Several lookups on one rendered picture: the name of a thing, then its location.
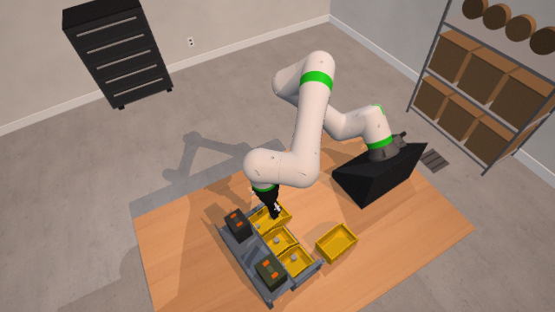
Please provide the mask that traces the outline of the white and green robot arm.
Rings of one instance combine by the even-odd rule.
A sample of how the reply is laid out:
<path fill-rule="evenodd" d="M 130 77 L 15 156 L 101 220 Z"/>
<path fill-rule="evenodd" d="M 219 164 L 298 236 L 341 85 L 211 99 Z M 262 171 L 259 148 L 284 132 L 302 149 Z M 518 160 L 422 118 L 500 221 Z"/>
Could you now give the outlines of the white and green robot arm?
<path fill-rule="evenodd" d="M 323 129 L 336 141 L 362 137 L 371 162 L 390 159 L 400 152 L 398 147 L 407 145 L 402 138 L 406 132 L 391 133 L 381 105 L 346 114 L 329 105 L 335 69 L 332 56 L 318 50 L 274 74 L 272 90 L 297 107 L 297 121 L 289 152 L 255 148 L 245 155 L 242 167 L 251 182 L 251 196 L 272 198 L 279 185 L 301 189 L 314 185 L 320 174 Z"/>

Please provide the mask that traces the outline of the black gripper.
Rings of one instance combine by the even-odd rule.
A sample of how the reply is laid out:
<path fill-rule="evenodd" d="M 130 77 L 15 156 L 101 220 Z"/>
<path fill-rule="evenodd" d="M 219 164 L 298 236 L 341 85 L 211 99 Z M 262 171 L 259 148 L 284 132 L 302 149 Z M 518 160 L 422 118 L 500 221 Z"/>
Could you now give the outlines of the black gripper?
<path fill-rule="evenodd" d="M 270 213 L 270 216 L 272 217 L 272 219 L 274 218 L 273 220 L 275 220 L 276 218 L 279 217 L 278 214 L 282 210 L 282 207 L 278 206 L 277 198 L 278 198 L 278 192 L 272 198 L 268 198 L 268 199 L 259 198 L 260 201 L 262 201 L 267 206 L 267 208 L 269 210 L 269 213 Z M 275 214 L 276 214 L 276 216 L 275 216 Z"/>

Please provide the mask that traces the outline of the yellow open-front bin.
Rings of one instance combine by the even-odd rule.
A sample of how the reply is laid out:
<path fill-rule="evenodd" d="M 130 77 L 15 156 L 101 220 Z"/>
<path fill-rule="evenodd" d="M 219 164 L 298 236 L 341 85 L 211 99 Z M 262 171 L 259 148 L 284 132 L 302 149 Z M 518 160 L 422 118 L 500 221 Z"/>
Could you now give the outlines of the yellow open-front bin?
<path fill-rule="evenodd" d="M 258 233 L 260 234 L 261 237 L 266 235 L 271 230 L 274 230 L 275 228 L 283 226 L 284 224 L 286 224 L 288 221 L 291 220 L 291 214 L 285 209 L 285 207 L 279 201 L 277 201 L 277 206 L 280 206 L 280 205 L 283 210 L 281 210 L 280 214 L 278 214 L 279 217 L 275 220 L 270 218 L 269 216 L 270 213 L 268 211 L 267 206 L 263 207 L 255 214 L 253 214 L 251 217 L 249 217 L 249 220 L 254 225 L 256 230 L 260 231 Z M 257 229 L 255 224 L 259 224 L 260 228 Z"/>
<path fill-rule="evenodd" d="M 274 243 L 274 237 L 279 237 L 279 243 Z M 269 245 L 269 247 L 276 254 L 277 257 L 280 257 L 288 249 L 297 245 L 296 239 L 288 232 L 288 230 L 284 226 L 277 227 L 274 230 L 270 231 L 268 234 L 263 236 L 263 240 Z"/>
<path fill-rule="evenodd" d="M 291 254 L 297 255 L 296 261 L 291 260 Z M 284 254 L 278 257 L 278 259 L 280 262 L 285 264 L 286 269 L 290 272 L 294 279 L 314 263 L 311 256 L 306 252 L 301 244 L 291 247 Z"/>
<path fill-rule="evenodd" d="M 331 265 L 350 249 L 356 240 L 358 240 L 357 236 L 344 223 L 341 223 L 320 237 L 316 241 L 315 248 Z"/>

